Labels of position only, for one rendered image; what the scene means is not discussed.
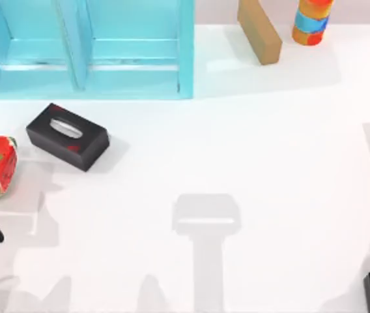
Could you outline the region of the black tissue box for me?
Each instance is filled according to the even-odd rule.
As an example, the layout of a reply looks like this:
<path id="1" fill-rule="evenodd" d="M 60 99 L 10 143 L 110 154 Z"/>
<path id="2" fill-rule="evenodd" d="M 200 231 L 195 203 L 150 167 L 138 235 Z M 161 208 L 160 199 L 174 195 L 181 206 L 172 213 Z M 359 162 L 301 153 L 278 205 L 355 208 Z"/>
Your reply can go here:
<path id="1" fill-rule="evenodd" d="M 60 133 L 51 126 L 53 119 L 79 129 L 82 136 L 71 138 Z M 104 127 L 54 103 L 35 117 L 26 131 L 33 145 L 83 171 L 88 171 L 109 147 Z"/>

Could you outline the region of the light blue rack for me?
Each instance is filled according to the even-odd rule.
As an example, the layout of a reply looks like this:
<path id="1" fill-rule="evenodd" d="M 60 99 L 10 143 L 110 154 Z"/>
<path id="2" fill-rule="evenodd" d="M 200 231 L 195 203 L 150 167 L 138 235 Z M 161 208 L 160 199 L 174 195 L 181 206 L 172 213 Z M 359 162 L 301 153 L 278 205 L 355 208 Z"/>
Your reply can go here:
<path id="1" fill-rule="evenodd" d="M 193 96 L 195 0 L 0 0 L 0 100 Z"/>

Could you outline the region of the brown cardboard box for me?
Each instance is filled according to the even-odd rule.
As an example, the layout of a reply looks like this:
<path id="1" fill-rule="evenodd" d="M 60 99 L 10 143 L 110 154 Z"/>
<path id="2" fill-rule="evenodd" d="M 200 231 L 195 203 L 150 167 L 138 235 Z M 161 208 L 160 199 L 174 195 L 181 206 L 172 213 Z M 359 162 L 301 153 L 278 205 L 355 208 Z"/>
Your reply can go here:
<path id="1" fill-rule="evenodd" d="M 283 42 L 259 0 L 238 0 L 237 20 L 260 64 L 277 63 Z"/>

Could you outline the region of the orange and blue can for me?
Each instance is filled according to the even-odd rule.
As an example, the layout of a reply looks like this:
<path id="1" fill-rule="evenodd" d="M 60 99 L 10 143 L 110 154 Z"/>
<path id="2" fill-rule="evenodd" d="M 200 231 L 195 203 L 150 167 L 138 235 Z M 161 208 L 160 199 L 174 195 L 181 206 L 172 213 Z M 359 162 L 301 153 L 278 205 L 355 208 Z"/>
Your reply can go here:
<path id="1" fill-rule="evenodd" d="M 334 0 L 299 0 L 292 38 L 303 46 L 322 41 Z"/>

